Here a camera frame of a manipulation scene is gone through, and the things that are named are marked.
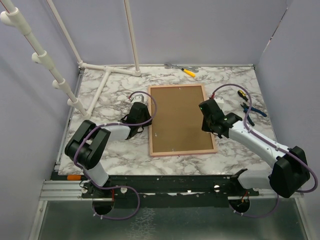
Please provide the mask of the pink picture frame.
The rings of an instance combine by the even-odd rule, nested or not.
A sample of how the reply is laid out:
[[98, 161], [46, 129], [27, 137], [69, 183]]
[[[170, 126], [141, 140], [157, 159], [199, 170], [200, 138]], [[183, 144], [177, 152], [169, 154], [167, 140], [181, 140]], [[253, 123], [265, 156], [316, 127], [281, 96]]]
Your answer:
[[215, 154], [215, 137], [202, 131], [199, 104], [207, 100], [203, 84], [151, 85], [149, 154], [152, 157]]

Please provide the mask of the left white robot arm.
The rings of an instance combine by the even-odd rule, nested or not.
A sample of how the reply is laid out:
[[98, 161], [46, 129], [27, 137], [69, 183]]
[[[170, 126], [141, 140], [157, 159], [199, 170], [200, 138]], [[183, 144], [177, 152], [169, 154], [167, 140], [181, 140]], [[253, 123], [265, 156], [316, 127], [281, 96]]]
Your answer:
[[97, 125], [90, 120], [83, 121], [66, 144], [64, 154], [94, 182], [94, 193], [101, 198], [106, 197], [111, 186], [107, 182], [109, 175], [100, 159], [107, 143], [129, 140], [140, 133], [140, 129], [151, 124], [152, 117], [148, 107], [144, 103], [135, 102], [119, 122]]

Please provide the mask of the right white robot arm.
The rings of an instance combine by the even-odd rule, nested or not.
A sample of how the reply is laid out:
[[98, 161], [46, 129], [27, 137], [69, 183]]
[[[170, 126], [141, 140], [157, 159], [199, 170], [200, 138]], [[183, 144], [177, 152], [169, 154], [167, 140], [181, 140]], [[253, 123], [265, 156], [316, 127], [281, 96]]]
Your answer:
[[247, 189], [270, 189], [289, 198], [310, 179], [306, 155], [300, 147], [289, 148], [253, 131], [235, 113], [224, 114], [213, 98], [200, 103], [199, 109], [203, 114], [204, 132], [240, 143], [270, 167], [269, 170], [238, 171], [229, 184], [234, 195], [240, 196]]

